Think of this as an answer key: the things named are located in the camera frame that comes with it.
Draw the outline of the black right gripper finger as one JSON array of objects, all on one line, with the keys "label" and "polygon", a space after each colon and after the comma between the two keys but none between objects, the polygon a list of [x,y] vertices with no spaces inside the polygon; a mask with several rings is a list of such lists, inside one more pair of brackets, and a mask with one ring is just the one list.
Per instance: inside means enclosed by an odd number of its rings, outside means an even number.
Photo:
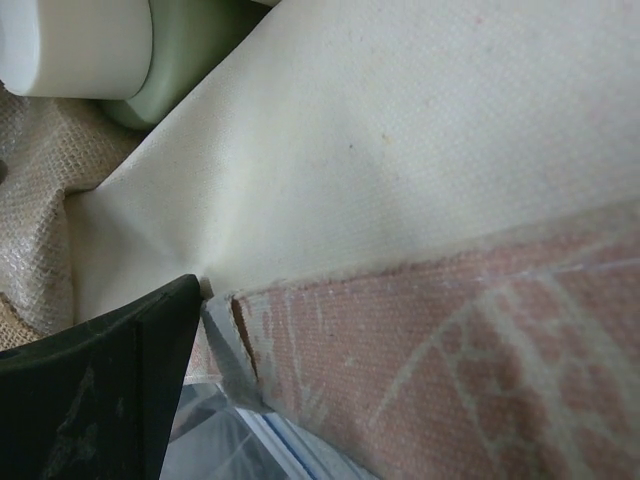
[{"label": "black right gripper finger", "polygon": [[4,479],[157,479],[199,323],[198,279],[1,354]]}]

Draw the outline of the brown canvas tote bag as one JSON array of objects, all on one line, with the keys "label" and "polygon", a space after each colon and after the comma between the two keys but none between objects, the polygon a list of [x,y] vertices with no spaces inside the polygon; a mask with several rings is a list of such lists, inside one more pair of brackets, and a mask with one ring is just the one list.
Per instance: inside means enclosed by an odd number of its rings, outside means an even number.
[{"label": "brown canvas tote bag", "polygon": [[381,479],[639,475],[639,5],[278,1],[155,127],[1,95],[1,350],[183,276],[183,379]]}]

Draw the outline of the green bottle white cap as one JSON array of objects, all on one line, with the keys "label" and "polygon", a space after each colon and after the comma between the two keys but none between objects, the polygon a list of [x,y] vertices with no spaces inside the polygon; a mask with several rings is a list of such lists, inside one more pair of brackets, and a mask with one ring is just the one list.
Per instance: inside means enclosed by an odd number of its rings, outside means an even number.
[{"label": "green bottle white cap", "polygon": [[1,84],[26,97],[91,99],[149,130],[220,64],[271,1],[4,1]]}]

